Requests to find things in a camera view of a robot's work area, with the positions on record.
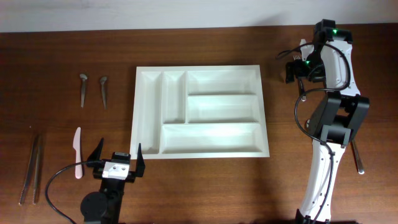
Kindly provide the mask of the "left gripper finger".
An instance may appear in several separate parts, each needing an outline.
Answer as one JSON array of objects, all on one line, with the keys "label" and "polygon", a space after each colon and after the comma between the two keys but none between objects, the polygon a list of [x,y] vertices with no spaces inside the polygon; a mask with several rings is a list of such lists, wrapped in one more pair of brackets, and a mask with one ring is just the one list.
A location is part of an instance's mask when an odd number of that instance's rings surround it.
[{"label": "left gripper finger", "polygon": [[142,149],[141,149],[141,143],[138,145],[138,150],[137,150],[137,159],[136,159],[136,169],[135,169],[135,176],[136,177],[143,177],[144,172],[145,172],[145,162],[144,158],[142,155]]},{"label": "left gripper finger", "polygon": [[97,147],[94,149],[94,151],[88,156],[87,161],[100,161],[101,160],[101,152],[104,144],[104,138],[101,138]]}]

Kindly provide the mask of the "steel fork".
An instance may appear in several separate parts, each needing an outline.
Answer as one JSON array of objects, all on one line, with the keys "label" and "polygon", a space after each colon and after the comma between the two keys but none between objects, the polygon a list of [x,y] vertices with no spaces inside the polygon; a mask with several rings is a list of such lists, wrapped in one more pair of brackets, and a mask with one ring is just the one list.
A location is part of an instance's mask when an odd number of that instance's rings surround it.
[{"label": "steel fork", "polygon": [[[293,59],[294,59],[294,60],[299,60],[299,61],[302,60],[302,59],[300,58],[299,55],[294,55],[294,56],[293,56]],[[297,78],[297,81],[298,81],[298,90],[299,90],[299,94],[302,95],[302,94],[304,94],[304,92],[305,92],[303,81],[302,81],[301,78]],[[306,100],[307,100],[307,96],[306,96],[306,95],[303,95],[303,96],[301,96],[300,99],[301,99],[301,101],[306,101]]]}]

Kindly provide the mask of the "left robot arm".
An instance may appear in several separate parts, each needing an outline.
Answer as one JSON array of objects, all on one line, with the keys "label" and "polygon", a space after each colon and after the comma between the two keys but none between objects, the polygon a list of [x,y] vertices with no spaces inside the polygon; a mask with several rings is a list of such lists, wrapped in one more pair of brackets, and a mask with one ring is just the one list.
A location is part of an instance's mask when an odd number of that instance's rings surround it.
[{"label": "left robot arm", "polygon": [[101,159],[104,139],[88,156],[87,167],[93,169],[93,177],[101,181],[98,191],[84,197],[80,205],[84,223],[118,223],[127,183],[143,177],[146,165],[142,156],[141,145],[137,148],[136,169],[130,171],[131,155],[114,152],[111,159]]}]

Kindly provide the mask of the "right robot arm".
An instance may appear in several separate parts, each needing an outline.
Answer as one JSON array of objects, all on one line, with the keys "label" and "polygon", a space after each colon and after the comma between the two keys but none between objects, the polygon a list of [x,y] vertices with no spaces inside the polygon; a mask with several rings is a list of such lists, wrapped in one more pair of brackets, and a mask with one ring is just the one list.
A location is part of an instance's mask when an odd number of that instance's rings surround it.
[{"label": "right robot arm", "polygon": [[354,140],[370,106],[361,96],[351,63],[352,33],[333,20],[316,23],[313,40],[301,40],[299,53],[286,63],[286,83],[298,82],[298,101],[307,99],[303,80],[321,82],[325,95],[300,130],[312,139],[312,164],[305,196],[295,215],[296,223],[330,223],[331,198],[340,160]]}]

